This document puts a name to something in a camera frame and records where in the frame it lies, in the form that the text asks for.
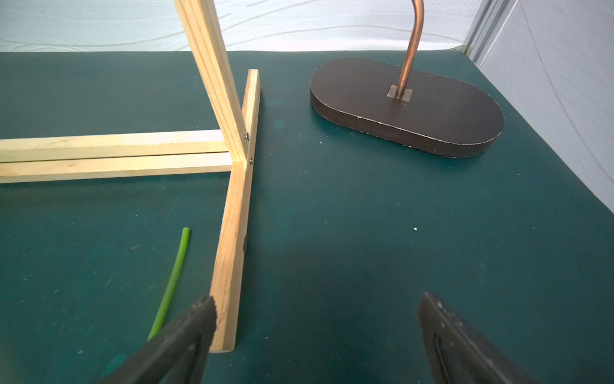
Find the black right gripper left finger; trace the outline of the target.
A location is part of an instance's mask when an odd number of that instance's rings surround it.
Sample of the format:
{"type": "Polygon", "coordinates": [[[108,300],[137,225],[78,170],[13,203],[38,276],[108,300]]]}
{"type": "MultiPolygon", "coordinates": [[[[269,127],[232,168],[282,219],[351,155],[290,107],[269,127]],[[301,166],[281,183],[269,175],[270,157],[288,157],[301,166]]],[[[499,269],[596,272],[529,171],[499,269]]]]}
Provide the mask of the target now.
{"type": "Polygon", "coordinates": [[[203,296],[100,383],[200,383],[217,329],[214,298],[203,296]]]}

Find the pink artificial tulip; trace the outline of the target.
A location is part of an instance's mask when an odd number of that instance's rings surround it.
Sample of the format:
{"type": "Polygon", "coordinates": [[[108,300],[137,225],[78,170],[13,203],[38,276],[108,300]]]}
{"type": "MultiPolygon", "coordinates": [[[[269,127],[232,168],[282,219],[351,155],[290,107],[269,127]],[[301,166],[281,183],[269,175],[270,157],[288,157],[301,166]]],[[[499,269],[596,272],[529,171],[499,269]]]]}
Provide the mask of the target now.
{"type": "Polygon", "coordinates": [[[156,336],[162,329],[164,322],[166,320],[166,315],[169,311],[170,304],[172,302],[172,298],[174,297],[174,292],[177,287],[177,283],[179,277],[182,273],[183,263],[185,261],[185,256],[187,253],[189,240],[190,240],[190,228],[184,227],[182,229],[182,237],[180,240],[179,248],[177,251],[177,256],[174,261],[173,269],[171,271],[171,275],[169,277],[169,281],[166,285],[165,292],[162,296],[160,305],[158,307],[158,311],[153,320],[153,325],[150,329],[150,333],[148,334],[147,340],[150,341],[154,336],[156,336]]]}

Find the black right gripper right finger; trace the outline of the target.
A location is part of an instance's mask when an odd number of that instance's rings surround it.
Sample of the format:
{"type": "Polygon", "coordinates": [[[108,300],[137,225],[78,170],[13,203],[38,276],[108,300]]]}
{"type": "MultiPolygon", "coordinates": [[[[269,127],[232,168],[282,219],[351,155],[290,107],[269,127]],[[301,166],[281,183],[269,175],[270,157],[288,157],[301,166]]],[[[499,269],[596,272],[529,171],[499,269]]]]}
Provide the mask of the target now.
{"type": "Polygon", "coordinates": [[[436,294],[422,294],[418,321],[434,382],[536,381],[436,294]]]}

